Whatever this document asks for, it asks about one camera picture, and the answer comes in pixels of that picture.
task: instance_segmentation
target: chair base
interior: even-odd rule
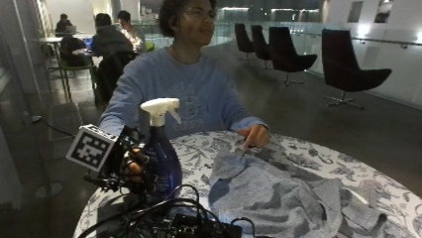
[[[289,86],[291,84],[304,84],[305,83],[305,81],[291,80],[289,75],[291,75],[291,73],[288,72],[287,77],[283,80],[283,82],[285,83],[287,86]]]
[[[365,107],[357,105],[355,102],[355,98],[347,98],[347,93],[343,92],[343,98],[336,98],[331,96],[325,96],[325,98],[335,100],[335,102],[329,103],[331,106],[341,106],[341,105],[351,105],[353,107],[357,107],[360,110],[365,109]]]
[[[272,65],[268,65],[267,61],[264,63],[264,67],[260,70],[267,70],[268,68],[273,68]]]
[[[251,53],[247,53],[247,57],[245,58],[239,58],[239,60],[256,60],[256,58],[251,58],[249,57]]]

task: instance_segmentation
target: sweater sleeve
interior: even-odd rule
[[[232,131],[245,129],[253,125],[264,125],[268,128],[265,122],[249,115],[245,106],[243,105],[236,92],[235,81],[232,80],[228,72],[225,77],[225,94],[224,94],[224,108],[223,108],[223,121],[225,128]]]
[[[120,135],[124,125],[139,126],[139,105],[144,98],[139,83],[140,75],[148,77],[148,70],[140,70],[134,61],[124,68],[107,110],[100,117],[99,127],[114,135]]]

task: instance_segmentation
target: round table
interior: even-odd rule
[[[208,207],[214,158],[222,151],[240,151],[243,137],[233,132],[210,132],[180,137],[172,140],[172,143],[183,164],[184,183],[199,189],[202,204]],[[248,154],[296,165],[323,178],[339,178],[345,185],[375,187],[379,195],[377,208],[388,215],[387,234],[391,237],[422,238],[421,197],[351,156],[308,141],[275,134],[268,147],[253,149]],[[83,210],[74,237],[102,220],[98,219],[98,209],[119,194],[112,191],[102,192],[100,189],[95,192]],[[183,196],[192,197],[194,192],[187,189]]]

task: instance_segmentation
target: spray nozzle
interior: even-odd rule
[[[158,98],[150,100],[142,104],[142,108],[151,114],[151,125],[164,126],[164,115],[167,112],[172,114],[179,123],[183,123],[183,119],[176,112],[176,108],[180,107],[179,98]]]

